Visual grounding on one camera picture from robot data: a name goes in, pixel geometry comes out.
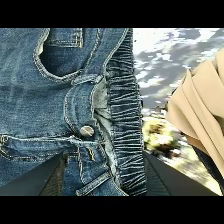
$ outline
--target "beige garment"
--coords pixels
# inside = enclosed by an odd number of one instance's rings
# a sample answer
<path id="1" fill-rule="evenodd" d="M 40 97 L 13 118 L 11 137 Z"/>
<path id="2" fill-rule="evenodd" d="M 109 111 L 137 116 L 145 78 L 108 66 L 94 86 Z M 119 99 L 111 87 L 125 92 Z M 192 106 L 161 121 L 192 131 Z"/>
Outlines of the beige garment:
<path id="1" fill-rule="evenodd" d="M 167 105 L 166 119 L 211 156 L 224 177 L 224 49 L 187 70 Z"/>

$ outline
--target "button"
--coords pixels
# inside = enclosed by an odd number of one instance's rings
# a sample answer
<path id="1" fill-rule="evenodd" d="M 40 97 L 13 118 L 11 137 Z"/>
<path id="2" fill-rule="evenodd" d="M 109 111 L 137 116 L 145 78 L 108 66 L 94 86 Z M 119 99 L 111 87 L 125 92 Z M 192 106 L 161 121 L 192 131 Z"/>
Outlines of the button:
<path id="1" fill-rule="evenodd" d="M 83 126 L 80 133 L 84 137 L 92 137 L 94 135 L 94 129 L 90 126 Z"/>

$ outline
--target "jeans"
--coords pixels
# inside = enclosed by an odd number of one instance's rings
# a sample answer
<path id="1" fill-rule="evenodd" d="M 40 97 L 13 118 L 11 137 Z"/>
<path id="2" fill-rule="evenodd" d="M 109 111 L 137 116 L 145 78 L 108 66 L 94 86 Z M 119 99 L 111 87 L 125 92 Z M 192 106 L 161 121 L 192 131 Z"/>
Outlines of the jeans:
<path id="1" fill-rule="evenodd" d="M 63 152 L 63 195 L 146 193 L 132 29 L 0 28 L 0 186 Z"/>

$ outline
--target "denim fabric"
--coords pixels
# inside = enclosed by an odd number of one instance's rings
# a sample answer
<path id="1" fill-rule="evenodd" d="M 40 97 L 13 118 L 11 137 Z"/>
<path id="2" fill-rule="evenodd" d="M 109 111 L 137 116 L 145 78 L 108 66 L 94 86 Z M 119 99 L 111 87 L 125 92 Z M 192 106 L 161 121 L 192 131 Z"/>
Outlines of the denim fabric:
<path id="1" fill-rule="evenodd" d="M 1 28 L 0 108 L 0 186 L 64 152 L 63 195 L 146 193 L 132 29 Z"/>

